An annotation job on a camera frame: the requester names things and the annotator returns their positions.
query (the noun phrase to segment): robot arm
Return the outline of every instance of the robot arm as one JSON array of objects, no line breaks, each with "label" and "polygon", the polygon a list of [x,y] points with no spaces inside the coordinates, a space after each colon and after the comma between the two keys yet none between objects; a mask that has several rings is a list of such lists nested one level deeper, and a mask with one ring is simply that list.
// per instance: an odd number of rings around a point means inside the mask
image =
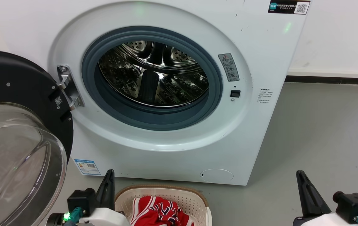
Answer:
[{"label": "robot arm", "polygon": [[130,226],[123,212],[115,211],[115,175],[108,170],[95,192],[75,190],[67,199],[68,213],[53,213],[46,226]]},{"label": "robot arm", "polygon": [[338,207],[331,213],[305,172],[298,170],[296,178],[303,216],[295,218],[293,226],[358,226],[358,193],[336,192],[333,200]]}]

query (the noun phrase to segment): laundry basket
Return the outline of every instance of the laundry basket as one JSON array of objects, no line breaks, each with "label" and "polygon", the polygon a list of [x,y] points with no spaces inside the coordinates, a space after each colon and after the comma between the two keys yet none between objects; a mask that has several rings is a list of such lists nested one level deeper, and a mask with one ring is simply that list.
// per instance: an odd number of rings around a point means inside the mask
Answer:
[{"label": "laundry basket", "polygon": [[205,197],[195,189],[164,186],[136,185],[128,186],[115,196],[115,210],[124,211],[127,219],[133,214],[133,199],[143,196],[159,196],[176,202],[182,211],[193,220],[194,226],[212,226],[211,211]]}]

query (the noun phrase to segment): green indicator light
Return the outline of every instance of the green indicator light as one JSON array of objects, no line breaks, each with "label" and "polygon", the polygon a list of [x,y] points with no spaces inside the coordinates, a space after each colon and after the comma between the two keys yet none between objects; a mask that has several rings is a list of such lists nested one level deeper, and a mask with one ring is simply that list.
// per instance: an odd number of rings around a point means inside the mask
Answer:
[{"label": "green indicator light", "polygon": [[69,213],[69,212],[67,212],[67,213],[65,213],[65,214],[63,215],[63,220],[64,220],[64,221],[70,220],[70,213]]},{"label": "green indicator light", "polygon": [[289,29],[291,29],[292,27],[292,23],[289,22],[285,27],[284,30],[282,31],[284,34],[288,33]]},{"label": "green indicator light", "polygon": [[136,2],[136,5],[134,6],[134,14],[138,17],[143,16],[144,14],[144,5],[142,2]]}]

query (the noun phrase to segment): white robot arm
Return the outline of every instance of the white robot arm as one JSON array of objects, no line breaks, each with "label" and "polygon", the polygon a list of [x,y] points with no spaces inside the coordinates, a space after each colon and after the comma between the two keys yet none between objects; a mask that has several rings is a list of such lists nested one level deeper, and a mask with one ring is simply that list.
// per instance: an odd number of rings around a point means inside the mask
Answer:
[{"label": "white robot arm", "polygon": [[331,213],[305,172],[298,170],[296,178],[303,216],[295,218],[293,226],[358,226],[358,193],[336,192],[333,200],[338,207]]},{"label": "white robot arm", "polygon": [[123,214],[109,208],[96,208],[90,217],[81,218],[77,225],[89,226],[90,222],[94,226],[130,226]]}]

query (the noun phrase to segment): door hinge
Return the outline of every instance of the door hinge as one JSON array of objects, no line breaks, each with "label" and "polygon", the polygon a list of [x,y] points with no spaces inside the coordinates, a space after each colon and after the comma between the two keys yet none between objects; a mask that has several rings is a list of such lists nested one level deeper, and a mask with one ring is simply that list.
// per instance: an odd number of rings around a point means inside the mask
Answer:
[{"label": "door hinge", "polygon": [[74,84],[70,68],[67,65],[57,66],[57,76],[59,77],[59,83],[57,86],[67,99],[70,110],[76,109],[76,107],[84,107],[83,99]]}]

